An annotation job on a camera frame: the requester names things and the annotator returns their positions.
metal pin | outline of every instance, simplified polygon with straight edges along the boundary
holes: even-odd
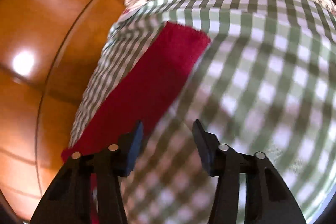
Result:
[[[119,149],[119,146],[117,144],[111,144],[109,146],[110,151],[117,151]]]
[[[220,145],[218,145],[218,148],[219,150],[222,150],[222,151],[228,151],[230,147],[225,143],[221,143]]]
[[[79,159],[81,156],[82,156],[82,154],[80,152],[75,152],[71,155],[71,158],[76,160],[76,159]]]
[[[263,160],[264,158],[266,158],[266,155],[263,152],[257,152],[255,154],[255,156],[261,160]]]

green gingham fabric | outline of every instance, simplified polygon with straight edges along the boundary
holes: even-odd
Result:
[[[309,0],[150,0],[112,26],[70,146],[166,21],[212,42],[121,181],[129,222],[207,223],[217,178],[202,170],[195,119],[237,152],[264,151],[309,222],[336,179],[336,21]]]

black clamp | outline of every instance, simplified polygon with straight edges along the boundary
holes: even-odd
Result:
[[[200,121],[193,125],[202,167],[219,177],[208,224],[236,224],[239,174],[246,174],[244,224],[306,224],[286,183],[263,152],[237,153],[205,132]]]
[[[127,224],[119,177],[133,170],[143,137],[138,122],[132,133],[121,135],[99,153],[72,154],[62,166],[38,204],[31,224],[90,224],[90,176],[97,175],[100,224]]]
[[[240,154],[204,131],[199,120],[193,136],[203,168],[219,177],[208,224],[236,224],[239,174],[246,174],[244,224],[306,224],[292,193],[263,152]],[[31,224],[90,224],[90,176],[97,175],[100,224],[127,224],[118,176],[127,177],[139,155],[143,126],[121,135],[99,153],[73,153],[38,204]]]

red fuzzy cloth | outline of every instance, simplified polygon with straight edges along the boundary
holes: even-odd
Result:
[[[62,152],[97,153],[141,120],[148,135],[181,92],[210,39],[204,32],[167,22],[134,68],[107,96],[77,143]]]

